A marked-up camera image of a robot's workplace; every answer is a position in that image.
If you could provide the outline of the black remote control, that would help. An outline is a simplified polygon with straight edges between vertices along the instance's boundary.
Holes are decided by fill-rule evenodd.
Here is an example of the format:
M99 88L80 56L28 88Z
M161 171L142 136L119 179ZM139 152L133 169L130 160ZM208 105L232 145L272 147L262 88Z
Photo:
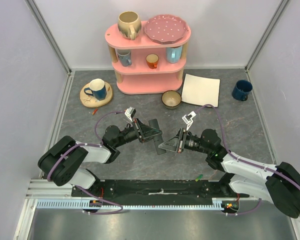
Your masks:
M156 118L149 120L148 123L149 123L150 127L156 128L158 130L160 129L158 120ZM156 135L153 138L153 143L154 143L157 155L163 155L167 152L166 150L159 148L159 145L163 142L164 142L164 140L163 140L162 134Z

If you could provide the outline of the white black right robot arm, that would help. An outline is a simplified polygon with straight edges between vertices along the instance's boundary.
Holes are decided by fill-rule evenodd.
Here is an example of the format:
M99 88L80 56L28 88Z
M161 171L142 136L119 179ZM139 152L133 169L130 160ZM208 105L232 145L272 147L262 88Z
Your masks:
M242 157L222 146L214 129L205 129L198 137L182 128L158 147L176 153L190 150L206 154L208 165L224 172L226 180L219 184L219 191L225 197L246 194L274 204L290 218L300 216L300 173L287 162L275 165Z

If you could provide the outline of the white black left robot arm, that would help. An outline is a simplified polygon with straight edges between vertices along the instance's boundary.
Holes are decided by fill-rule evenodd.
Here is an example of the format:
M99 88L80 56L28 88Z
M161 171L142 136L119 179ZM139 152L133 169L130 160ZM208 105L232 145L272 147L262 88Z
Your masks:
M89 197L100 191L97 177L82 167L83 163L110 164L120 154L118 147L138 140L146 143L162 134L158 126L150 126L135 118L123 130L116 125L106 128L102 144L75 141L69 135L62 137L38 161L38 167L47 180L57 186L67 183L79 185Z

